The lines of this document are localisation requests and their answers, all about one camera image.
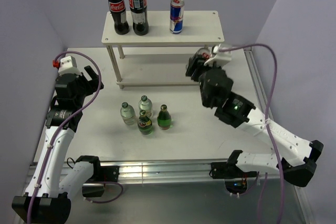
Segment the Red Bull can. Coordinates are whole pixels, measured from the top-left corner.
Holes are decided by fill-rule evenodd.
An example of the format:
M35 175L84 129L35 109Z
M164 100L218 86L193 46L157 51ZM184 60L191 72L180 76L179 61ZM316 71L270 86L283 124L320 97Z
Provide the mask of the Red Bull can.
M212 52L209 48L200 48L197 51L197 54L200 55L201 60L204 61L204 63L206 63L207 61L209 61L212 58Z
M183 29L184 0L170 1L170 31L179 34Z

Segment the green bottle gold cap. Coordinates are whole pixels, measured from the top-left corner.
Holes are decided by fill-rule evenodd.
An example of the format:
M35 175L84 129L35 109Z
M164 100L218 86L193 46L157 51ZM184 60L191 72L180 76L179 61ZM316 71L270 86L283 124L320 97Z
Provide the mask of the green bottle gold cap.
M157 117L157 124L162 130L168 130L172 124L172 118L167 110L167 105L161 105L160 112Z

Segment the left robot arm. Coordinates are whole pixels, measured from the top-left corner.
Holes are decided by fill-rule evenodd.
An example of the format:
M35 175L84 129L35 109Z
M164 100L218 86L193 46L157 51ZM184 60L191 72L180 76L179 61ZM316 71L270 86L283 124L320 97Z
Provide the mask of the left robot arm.
M56 78L56 95L46 116L43 149L35 173L23 196L12 201L13 210L25 223L65 223L72 197L86 181L96 182L102 176L99 157L81 156L70 173L61 179L68 147L76 133L87 96L97 97L104 87L101 75L89 72L62 74Z

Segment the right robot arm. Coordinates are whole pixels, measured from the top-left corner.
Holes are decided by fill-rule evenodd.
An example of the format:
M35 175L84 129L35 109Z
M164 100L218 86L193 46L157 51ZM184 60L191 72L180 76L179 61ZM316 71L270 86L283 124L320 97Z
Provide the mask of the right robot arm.
M261 172L306 186L323 144L295 136L232 92L225 71L211 59L207 49L200 49L187 62L189 76L201 73L193 87L144 89L154 100L155 114L138 115L135 125L127 126L121 104L140 94L113 88L111 63L96 55L105 87L80 124L81 149L116 161L221 159L212 166L214 178Z

